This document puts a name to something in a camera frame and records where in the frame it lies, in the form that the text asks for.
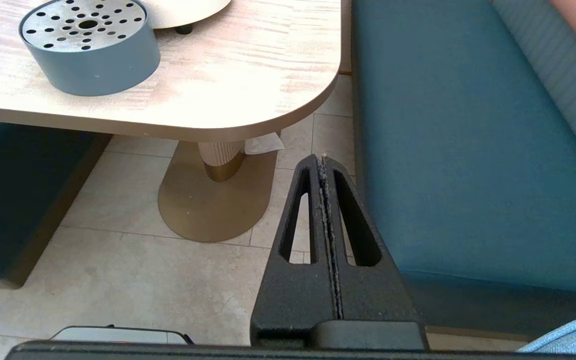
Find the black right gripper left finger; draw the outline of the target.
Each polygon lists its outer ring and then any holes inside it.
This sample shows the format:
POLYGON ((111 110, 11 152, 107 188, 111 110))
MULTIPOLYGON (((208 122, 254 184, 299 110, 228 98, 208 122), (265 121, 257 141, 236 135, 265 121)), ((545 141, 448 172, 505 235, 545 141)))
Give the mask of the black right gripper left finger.
POLYGON ((288 196, 250 319, 252 346, 305 347, 318 324, 338 317, 322 196, 320 164, 315 155, 295 167, 288 196), (290 261, 303 196, 308 200, 309 263, 290 261))

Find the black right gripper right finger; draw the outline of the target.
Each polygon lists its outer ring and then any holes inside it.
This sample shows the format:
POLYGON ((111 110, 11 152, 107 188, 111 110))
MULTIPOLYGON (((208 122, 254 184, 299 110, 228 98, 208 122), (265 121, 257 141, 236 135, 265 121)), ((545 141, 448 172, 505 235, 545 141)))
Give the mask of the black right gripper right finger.
POLYGON ((428 350, 424 321, 348 172, 323 156, 318 173, 334 295, 334 319, 318 324, 318 346, 428 350))

